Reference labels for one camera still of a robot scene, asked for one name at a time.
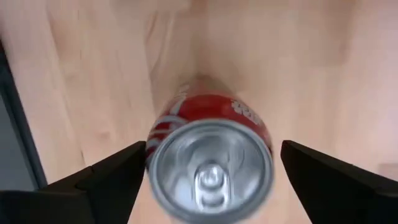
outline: aluminum can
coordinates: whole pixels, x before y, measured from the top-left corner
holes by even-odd
[[[146,157],[152,191],[183,223],[236,223],[269,195],[271,138],[258,115],[220,81],[182,85],[154,123]]]

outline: can lid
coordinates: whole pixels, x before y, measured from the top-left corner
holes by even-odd
[[[234,223],[268,195],[274,171],[264,141],[226,119],[194,121],[157,148],[149,167],[156,199],[187,223]]]

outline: can rim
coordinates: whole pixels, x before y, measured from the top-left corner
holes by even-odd
[[[259,148],[265,149],[265,150],[260,150],[265,160],[264,164],[265,172],[262,178],[261,186],[258,189],[258,192],[260,193],[257,194],[256,197],[253,197],[252,200],[249,200],[249,202],[246,202],[245,204],[246,206],[239,210],[234,209],[219,214],[202,214],[202,213],[188,212],[179,205],[171,202],[164,194],[160,194],[160,192],[163,192],[163,190],[159,182],[155,181],[158,169],[157,163],[155,163],[155,161],[162,155],[162,153],[168,148],[169,144],[176,137],[178,137],[185,131],[194,128],[195,126],[203,126],[204,124],[223,125],[242,131],[244,134],[250,136]],[[234,223],[249,217],[260,207],[261,204],[267,201],[269,192],[271,191],[274,183],[274,166],[273,166],[271,152],[268,146],[264,143],[263,139],[260,138],[260,136],[249,127],[228,119],[201,119],[198,121],[193,121],[176,129],[161,142],[157,150],[154,152],[154,155],[152,156],[150,162],[149,180],[155,198],[161,204],[161,206],[166,210],[166,212],[168,212],[172,216],[177,217],[189,223],[220,223],[220,224]]]

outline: soda can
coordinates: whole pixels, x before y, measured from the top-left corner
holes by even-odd
[[[250,216],[274,181],[271,139],[258,115],[218,80],[182,85],[146,146],[152,191],[184,223],[235,223]]]

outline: wooden surface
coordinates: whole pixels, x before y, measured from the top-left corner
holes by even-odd
[[[0,34],[49,182],[145,139],[195,72],[293,139],[397,177],[398,2],[0,0]],[[310,223],[275,159],[248,223]],[[145,180],[134,223],[170,223]]]

